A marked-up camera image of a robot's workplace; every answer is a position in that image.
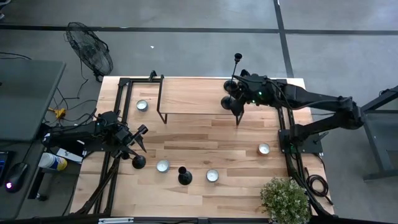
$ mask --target green plant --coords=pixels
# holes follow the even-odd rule
[[[261,189],[262,206],[279,224],[302,224],[310,219],[308,197],[296,181],[273,178]]]

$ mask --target wooden table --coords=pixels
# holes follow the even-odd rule
[[[104,77],[97,104],[98,113],[113,110],[119,78]],[[203,78],[190,77],[183,82],[188,80],[203,83],[208,82],[209,78],[204,81]],[[216,85],[206,85],[207,88],[222,89],[225,80],[211,80]],[[288,83],[304,87],[301,78],[287,80]],[[193,106],[199,100],[198,93],[180,95],[176,90],[178,86],[171,88],[169,93],[164,92],[166,99],[178,102],[178,105],[182,102]],[[287,177],[285,157],[278,147],[279,120],[276,109],[246,105],[243,119],[236,127],[234,116],[220,109],[221,98],[211,98],[208,102],[217,102],[220,108],[214,110],[223,114],[208,115],[214,114],[208,108],[201,109],[206,115],[170,113],[168,123],[164,124],[156,111],[158,93],[159,84],[156,83],[137,83],[133,86],[127,122],[132,131],[141,124],[149,129],[144,135],[148,150],[145,154],[147,164],[145,168],[136,170],[132,168],[131,160],[121,161],[112,216],[267,218],[267,213],[261,213],[260,189],[273,177]],[[121,100],[121,109],[125,94],[126,91]],[[174,100],[167,97],[171,95],[175,97]],[[148,111],[143,113],[136,110],[138,100],[148,102]],[[294,111],[294,116],[298,124],[312,122],[309,108]],[[257,154],[260,143],[270,145],[268,156]],[[144,154],[137,146],[132,148]],[[71,212],[78,210],[97,187],[103,156],[103,153],[96,152],[83,161]],[[310,174],[326,178],[317,157],[311,154],[302,154],[302,157]],[[170,170],[166,174],[161,174],[155,168],[161,159],[170,162]],[[192,183],[188,186],[180,185],[177,180],[180,166],[185,166],[193,175]],[[217,182],[209,183],[206,180],[208,169],[218,170],[220,177]],[[327,211],[333,213],[333,207],[326,199],[318,200]]]

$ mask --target white container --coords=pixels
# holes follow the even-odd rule
[[[39,167],[41,168],[53,169],[58,171],[64,170],[67,165],[68,162],[66,159],[47,152],[42,154],[42,158],[39,162]]]

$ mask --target concrete floor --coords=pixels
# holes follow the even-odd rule
[[[398,2],[393,0],[280,0],[286,29],[397,30]],[[277,29],[273,0],[30,0],[4,8],[6,23],[64,26],[199,27]],[[81,82],[80,61],[64,32],[0,30],[0,49],[33,59],[67,63],[60,82],[65,97],[74,97]],[[286,77],[279,34],[97,32],[109,45],[111,75],[230,76],[233,54],[244,58],[238,70]],[[308,91],[352,96],[359,105],[398,83],[396,35],[287,35],[294,77],[304,78]],[[81,101],[97,99],[100,84],[83,66],[90,81]],[[68,113],[73,119],[91,112],[87,103]],[[51,114],[47,119],[53,121]],[[364,183],[377,166],[364,129],[336,129],[322,141],[326,175],[337,215],[395,223],[398,220],[398,178]],[[19,218],[61,215],[75,175],[56,175],[46,202],[26,201]]]

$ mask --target yellow object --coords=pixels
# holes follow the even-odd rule
[[[63,118],[65,116],[66,112],[67,112],[64,108],[59,109],[59,110],[55,110],[53,108],[49,108],[49,111],[53,111],[55,113],[55,117],[57,119]]]

